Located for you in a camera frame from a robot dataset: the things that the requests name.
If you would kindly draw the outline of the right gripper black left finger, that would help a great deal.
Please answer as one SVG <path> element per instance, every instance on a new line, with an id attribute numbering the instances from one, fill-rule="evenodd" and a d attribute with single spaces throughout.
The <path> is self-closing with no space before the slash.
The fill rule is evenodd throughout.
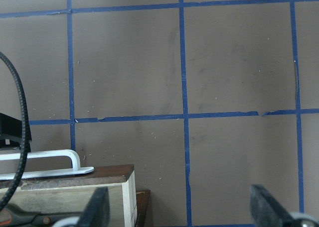
<path id="1" fill-rule="evenodd" d="M 107 187 L 96 188 L 77 227 L 108 227 L 110 222 L 110 202 Z"/>

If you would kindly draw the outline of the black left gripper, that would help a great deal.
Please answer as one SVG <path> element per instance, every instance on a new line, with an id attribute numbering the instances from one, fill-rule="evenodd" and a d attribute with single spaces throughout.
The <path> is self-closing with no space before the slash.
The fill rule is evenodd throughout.
<path id="1" fill-rule="evenodd" d="M 20 149 L 22 141 L 22 121 L 0 114 L 0 149 Z"/>

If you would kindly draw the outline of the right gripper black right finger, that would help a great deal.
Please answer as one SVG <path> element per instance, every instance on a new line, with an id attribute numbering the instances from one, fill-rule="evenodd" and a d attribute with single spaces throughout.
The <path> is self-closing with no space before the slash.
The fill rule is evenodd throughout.
<path id="1" fill-rule="evenodd" d="M 290 227 L 292 216 L 262 185 L 250 187 L 250 215 L 256 227 Z"/>

